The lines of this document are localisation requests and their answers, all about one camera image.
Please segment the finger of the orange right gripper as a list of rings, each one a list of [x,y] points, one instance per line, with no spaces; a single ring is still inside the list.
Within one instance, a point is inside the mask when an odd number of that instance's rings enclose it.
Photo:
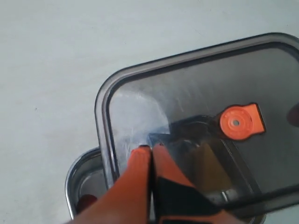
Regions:
[[[299,103],[295,104],[287,114],[287,121],[290,125],[299,127]]]

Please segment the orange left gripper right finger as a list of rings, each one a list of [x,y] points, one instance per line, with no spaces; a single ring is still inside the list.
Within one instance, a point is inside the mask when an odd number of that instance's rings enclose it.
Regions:
[[[164,145],[156,144],[152,154],[157,224],[244,223],[204,197],[183,174]]]

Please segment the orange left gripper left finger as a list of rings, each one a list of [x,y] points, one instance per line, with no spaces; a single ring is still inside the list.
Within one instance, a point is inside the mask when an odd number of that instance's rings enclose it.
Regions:
[[[127,168],[114,185],[71,224],[147,224],[150,206],[151,149],[131,152]]]

